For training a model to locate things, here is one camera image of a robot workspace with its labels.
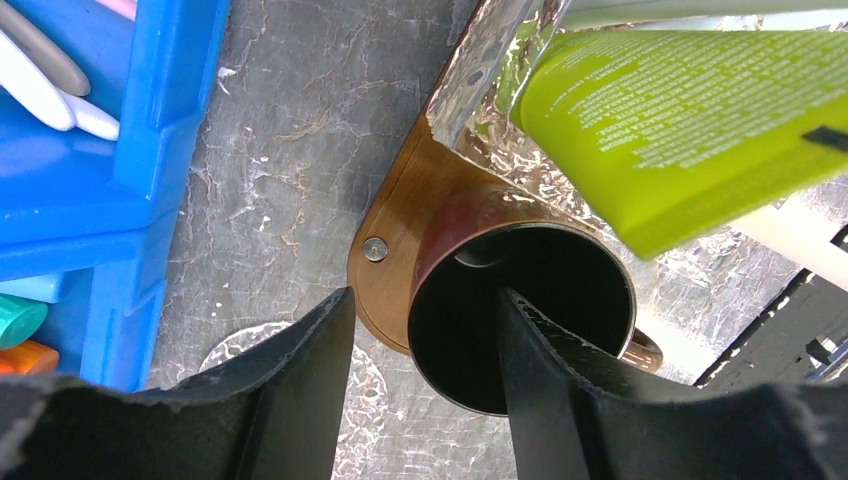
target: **aluminum foil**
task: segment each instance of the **aluminum foil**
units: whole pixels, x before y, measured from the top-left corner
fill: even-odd
[[[641,261],[594,215],[533,141],[507,121],[512,104],[504,95],[514,96],[516,88],[520,90],[526,72],[567,16],[568,4],[567,0],[484,0],[427,107],[427,119],[435,139],[467,161],[593,229],[633,277],[637,325],[665,354],[658,374],[692,383],[801,267],[729,227],[654,261]],[[716,17],[714,23],[707,19],[689,25],[756,30],[765,19],[762,15]],[[607,28],[634,27],[646,28]],[[500,73],[505,62],[510,62],[510,68],[504,71],[512,72],[509,75],[514,78]],[[829,240],[848,223],[848,177],[796,194],[781,208],[803,211],[809,227]]]

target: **teal bottle cap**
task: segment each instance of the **teal bottle cap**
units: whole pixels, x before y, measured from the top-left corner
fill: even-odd
[[[22,344],[47,318],[47,305],[24,298],[0,295],[0,350]]]

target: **green bottle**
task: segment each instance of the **green bottle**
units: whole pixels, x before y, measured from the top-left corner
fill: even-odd
[[[0,295],[0,350],[17,347],[47,318],[47,305],[25,298]]]
[[[650,258],[848,167],[848,34],[558,34],[511,119]]]

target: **blue container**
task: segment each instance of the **blue container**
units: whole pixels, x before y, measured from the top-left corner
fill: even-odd
[[[82,68],[121,134],[52,130],[0,88],[0,282],[61,276],[33,339],[62,372],[138,390],[229,0],[139,0],[135,23],[92,0],[7,1]]]
[[[0,92],[0,245],[132,230],[183,198],[229,0],[7,0],[85,72],[118,142],[55,131]]]
[[[0,247],[0,281],[72,275],[33,336],[59,351],[59,371],[123,391],[144,387],[176,217],[140,230]]]

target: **gray stone surface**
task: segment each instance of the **gray stone surface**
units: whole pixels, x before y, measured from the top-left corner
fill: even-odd
[[[232,356],[345,285],[356,228],[473,4],[234,0],[149,386]],[[336,477],[515,476],[504,419],[441,399],[361,327],[353,365]]]

